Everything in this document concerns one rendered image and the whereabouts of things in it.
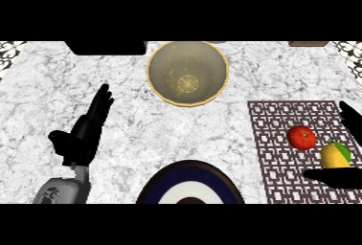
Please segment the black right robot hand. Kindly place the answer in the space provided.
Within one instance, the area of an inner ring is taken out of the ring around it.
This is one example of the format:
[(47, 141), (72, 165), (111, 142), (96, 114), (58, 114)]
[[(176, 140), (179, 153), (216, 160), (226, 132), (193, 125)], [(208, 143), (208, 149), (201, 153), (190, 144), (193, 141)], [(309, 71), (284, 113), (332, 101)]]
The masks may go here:
[[(341, 123), (362, 147), (362, 115), (343, 100), (340, 101), (340, 109)], [(362, 168), (357, 167), (307, 169), (303, 176), (334, 189), (362, 189)]]

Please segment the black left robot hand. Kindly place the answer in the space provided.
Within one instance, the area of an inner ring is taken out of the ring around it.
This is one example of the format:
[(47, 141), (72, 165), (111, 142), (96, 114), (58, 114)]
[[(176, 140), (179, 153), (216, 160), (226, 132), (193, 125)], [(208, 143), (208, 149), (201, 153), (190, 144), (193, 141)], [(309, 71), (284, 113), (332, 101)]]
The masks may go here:
[(49, 140), (55, 153), (63, 157), (66, 167), (87, 167), (93, 161), (102, 136), (102, 127), (114, 103), (109, 85), (102, 84), (93, 97), (87, 112), (80, 116), (69, 133), (53, 130)]

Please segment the red tomato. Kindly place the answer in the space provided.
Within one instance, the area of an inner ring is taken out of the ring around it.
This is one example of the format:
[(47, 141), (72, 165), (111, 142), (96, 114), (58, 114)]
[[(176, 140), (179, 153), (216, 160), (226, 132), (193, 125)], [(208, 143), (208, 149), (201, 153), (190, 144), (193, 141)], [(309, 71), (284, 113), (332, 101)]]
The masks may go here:
[(298, 150), (309, 150), (315, 147), (316, 136), (313, 131), (303, 125), (292, 126), (287, 131), (289, 145)]

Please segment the brown white patterned placemat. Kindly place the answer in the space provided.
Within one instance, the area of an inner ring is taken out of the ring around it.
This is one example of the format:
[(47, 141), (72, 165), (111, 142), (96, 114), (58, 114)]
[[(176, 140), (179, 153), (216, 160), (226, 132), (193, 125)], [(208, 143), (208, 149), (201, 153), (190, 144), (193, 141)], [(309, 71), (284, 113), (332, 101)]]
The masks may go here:
[[(362, 151), (331, 100), (251, 100), (247, 103), (267, 202), (272, 204), (362, 204), (362, 189), (332, 189), (307, 179), (303, 171), (321, 167), (319, 151), (331, 142), (350, 150), (350, 165), (362, 168)], [(295, 149), (287, 131), (306, 126), (315, 147)]]

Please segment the grey gold-rimmed bowl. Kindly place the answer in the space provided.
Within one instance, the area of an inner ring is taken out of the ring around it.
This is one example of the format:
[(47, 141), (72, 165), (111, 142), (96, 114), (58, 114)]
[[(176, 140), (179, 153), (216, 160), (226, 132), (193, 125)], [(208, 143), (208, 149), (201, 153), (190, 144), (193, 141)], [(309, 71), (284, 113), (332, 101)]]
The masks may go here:
[(174, 106), (207, 104), (223, 91), (227, 80), (226, 56), (207, 41), (170, 41), (149, 57), (149, 88)]

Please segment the yellow mango with green leaf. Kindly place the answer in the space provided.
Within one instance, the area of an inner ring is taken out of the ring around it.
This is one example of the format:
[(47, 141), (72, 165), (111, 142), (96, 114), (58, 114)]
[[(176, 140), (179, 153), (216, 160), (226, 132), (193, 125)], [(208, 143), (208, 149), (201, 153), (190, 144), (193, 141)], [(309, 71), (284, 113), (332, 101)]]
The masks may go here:
[(341, 143), (328, 141), (321, 149), (321, 163), (326, 168), (350, 167), (350, 151)]

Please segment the black white ornate tile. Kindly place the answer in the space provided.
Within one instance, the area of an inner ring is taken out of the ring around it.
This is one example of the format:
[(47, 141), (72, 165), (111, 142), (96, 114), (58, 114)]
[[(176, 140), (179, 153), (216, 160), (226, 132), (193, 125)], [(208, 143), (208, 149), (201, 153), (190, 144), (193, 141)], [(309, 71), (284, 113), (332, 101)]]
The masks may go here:
[(24, 45), (25, 41), (0, 41), (0, 79), (13, 65)]
[(334, 41), (334, 45), (353, 78), (362, 84), (362, 41)]

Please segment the brown wooden block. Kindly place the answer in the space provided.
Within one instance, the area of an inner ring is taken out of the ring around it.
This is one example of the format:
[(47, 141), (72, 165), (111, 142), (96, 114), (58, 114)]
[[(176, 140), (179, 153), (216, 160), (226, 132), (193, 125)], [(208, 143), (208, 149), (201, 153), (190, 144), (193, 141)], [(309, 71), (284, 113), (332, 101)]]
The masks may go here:
[(323, 47), (329, 41), (288, 41), (289, 47)]

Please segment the black appliance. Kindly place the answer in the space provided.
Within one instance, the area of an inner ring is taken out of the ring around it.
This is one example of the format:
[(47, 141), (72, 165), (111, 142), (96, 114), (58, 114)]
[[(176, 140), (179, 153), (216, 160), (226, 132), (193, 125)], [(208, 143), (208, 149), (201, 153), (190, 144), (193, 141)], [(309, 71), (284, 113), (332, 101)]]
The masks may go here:
[(142, 56), (146, 53), (145, 41), (66, 41), (66, 46), (78, 56)]

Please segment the blue white round plate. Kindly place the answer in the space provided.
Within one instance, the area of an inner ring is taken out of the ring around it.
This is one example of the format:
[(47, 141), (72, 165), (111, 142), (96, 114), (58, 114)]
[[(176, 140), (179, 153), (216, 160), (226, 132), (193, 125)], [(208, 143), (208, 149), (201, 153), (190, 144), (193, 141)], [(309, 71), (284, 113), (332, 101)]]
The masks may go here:
[(148, 180), (137, 204), (244, 204), (241, 192), (211, 164), (183, 160), (161, 168)]

